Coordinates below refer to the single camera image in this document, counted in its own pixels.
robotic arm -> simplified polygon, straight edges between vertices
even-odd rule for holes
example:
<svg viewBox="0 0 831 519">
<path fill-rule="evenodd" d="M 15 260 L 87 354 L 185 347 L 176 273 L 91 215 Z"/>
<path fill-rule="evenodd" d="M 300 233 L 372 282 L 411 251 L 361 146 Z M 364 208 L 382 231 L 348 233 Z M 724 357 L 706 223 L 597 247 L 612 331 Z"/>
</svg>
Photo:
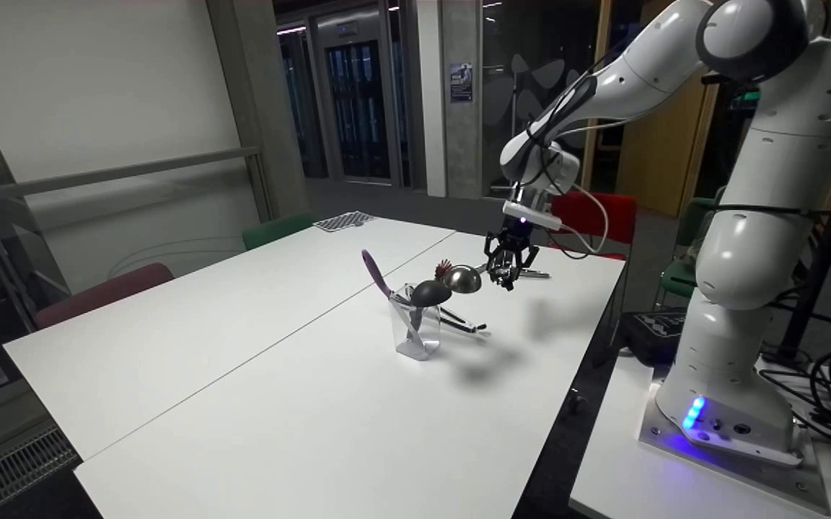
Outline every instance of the robotic arm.
<svg viewBox="0 0 831 519">
<path fill-rule="evenodd" d="M 514 182 L 488 272 L 509 289 L 534 263 L 531 231 L 558 231 L 548 198 L 574 188 L 580 161 L 557 138 L 615 127 L 672 99 L 691 74 L 759 84 L 720 211 L 697 257 L 674 365 L 657 410 L 695 445 L 798 465 L 785 397 L 752 362 L 768 302 L 788 285 L 831 184 L 831 38 L 818 0 L 674 0 L 628 50 L 576 77 L 514 136 L 498 163 Z"/>
</svg>

white table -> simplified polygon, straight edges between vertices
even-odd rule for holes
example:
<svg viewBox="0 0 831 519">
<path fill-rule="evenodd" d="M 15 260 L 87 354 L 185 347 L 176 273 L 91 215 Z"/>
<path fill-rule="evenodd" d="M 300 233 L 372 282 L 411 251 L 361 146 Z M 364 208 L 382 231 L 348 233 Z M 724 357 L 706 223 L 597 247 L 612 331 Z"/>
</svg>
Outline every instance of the white table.
<svg viewBox="0 0 831 519">
<path fill-rule="evenodd" d="M 390 282 L 418 282 L 439 260 L 476 266 L 481 240 L 456 233 Z M 537 269 L 550 279 L 456 296 L 491 336 L 450 335 L 426 362 L 394 354 L 404 326 L 378 289 L 355 295 L 77 478 L 105 519 L 509 515 L 622 263 L 543 251 Z"/>
<path fill-rule="evenodd" d="M 361 247 L 391 272 L 452 236 L 372 218 L 307 228 L 4 347 L 81 459 L 369 289 Z"/>
<path fill-rule="evenodd" d="M 808 508 L 636 442 L 652 370 L 619 357 L 570 499 L 612 519 L 821 519 Z M 831 504 L 831 445 L 815 442 Z"/>
</svg>

